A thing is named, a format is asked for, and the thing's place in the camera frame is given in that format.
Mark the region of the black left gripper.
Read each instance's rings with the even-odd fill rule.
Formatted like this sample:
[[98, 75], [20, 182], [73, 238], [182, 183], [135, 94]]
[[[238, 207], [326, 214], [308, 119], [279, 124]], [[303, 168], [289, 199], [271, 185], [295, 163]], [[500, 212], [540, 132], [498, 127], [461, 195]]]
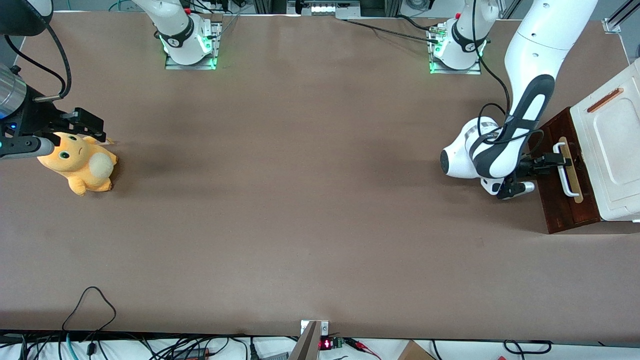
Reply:
[[534, 179], [539, 172], [549, 171], [554, 167], [573, 167], [573, 161], [562, 153], [544, 153], [537, 160], [525, 156], [519, 160], [513, 173], [517, 179]]

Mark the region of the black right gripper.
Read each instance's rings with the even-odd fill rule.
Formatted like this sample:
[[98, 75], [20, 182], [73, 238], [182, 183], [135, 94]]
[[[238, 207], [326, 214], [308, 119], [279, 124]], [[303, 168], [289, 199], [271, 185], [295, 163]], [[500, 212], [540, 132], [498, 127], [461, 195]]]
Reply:
[[102, 118], [83, 108], [74, 108], [71, 112], [63, 112], [52, 102], [34, 102], [33, 98], [41, 96], [41, 92], [26, 86], [23, 97], [10, 95], [1, 91], [1, 133], [3, 137], [41, 136], [52, 133], [69, 144], [102, 144], [107, 142], [106, 136], [89, 136], [75, 133], [105, 133], [105, 122]]

